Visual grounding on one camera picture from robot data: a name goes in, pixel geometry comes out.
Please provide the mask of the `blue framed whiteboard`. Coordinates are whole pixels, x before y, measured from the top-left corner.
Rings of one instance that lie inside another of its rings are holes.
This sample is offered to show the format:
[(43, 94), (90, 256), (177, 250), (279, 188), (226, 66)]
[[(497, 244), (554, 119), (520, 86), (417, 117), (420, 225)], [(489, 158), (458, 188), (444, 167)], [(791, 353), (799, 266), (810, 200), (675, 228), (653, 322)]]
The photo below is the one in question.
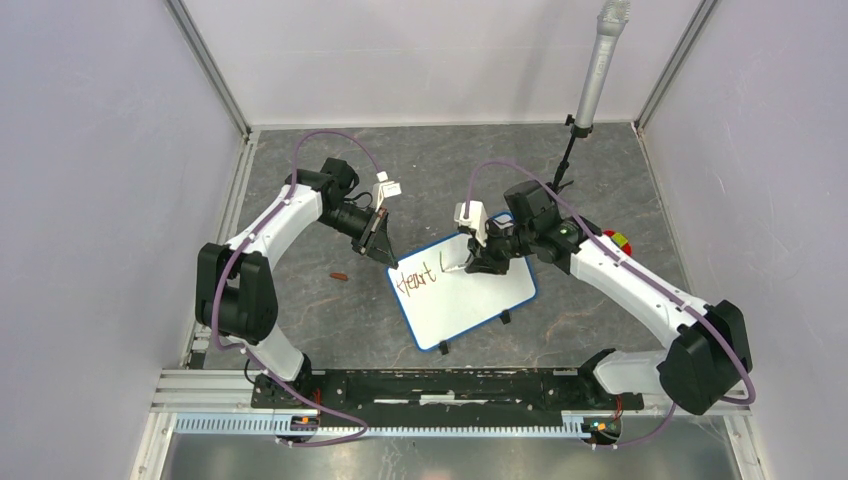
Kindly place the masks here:
[(385, 270), (389, 287), (415, 346), (438, 349), (486, 322), (536, 298), (535, 273), (527, 258), (513, 259), (505, 275), (442, 273), (468, 257), (470, 236), (453, 233), (401, 257)]

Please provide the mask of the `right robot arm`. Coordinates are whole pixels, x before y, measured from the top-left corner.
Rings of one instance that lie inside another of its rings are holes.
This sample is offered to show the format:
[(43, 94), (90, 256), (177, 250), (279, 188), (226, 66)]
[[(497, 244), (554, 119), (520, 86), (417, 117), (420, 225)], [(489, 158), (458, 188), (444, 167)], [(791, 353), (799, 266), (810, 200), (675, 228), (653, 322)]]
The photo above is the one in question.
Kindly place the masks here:
[(498, 223), (470, 198), (454, 220), (469, 235), (468, 274), (504, 275), (511, 261), (534, 256), (584, 282), (638, 320), (660, 343), (656, 351), (612, 349), (588, 361), (577, 382), (580, 400), (602, 408), (617, 394), (664, 395), (691, 414), (718, 402), (755, 398), (744, 316), (728, 300), (716, 304), (665, 281), (584, 217), (564, 214), (564, 201), (530, 180), (504, 194), (511, 220)]

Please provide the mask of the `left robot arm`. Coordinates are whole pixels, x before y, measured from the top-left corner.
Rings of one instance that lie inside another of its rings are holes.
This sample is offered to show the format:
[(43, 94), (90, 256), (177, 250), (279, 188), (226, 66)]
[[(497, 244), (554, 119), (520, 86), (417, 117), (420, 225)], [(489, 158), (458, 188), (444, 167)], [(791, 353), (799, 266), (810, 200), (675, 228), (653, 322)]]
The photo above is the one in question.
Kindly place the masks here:
[(273, 269), (297, 237), (320, 223), (351, 240), (353, 251), (392, 269), (398, 259), (388, 236), (383, 203), (397, 196), (399, 182), (384, 171), (371, 190), (372, 203), (359, 206), (352, 191), (359, 177), (344, 160), (329, 158), (318, 171), (299, 169), (280, 194), (247, 228), (224, 244), (208, 243), (198, 254), (195, 319), (210, 328), (222, 348), (236, 347), (277, 377), (275, 392), (290, 407), (314, 394), (308, 357), (278, 326)]

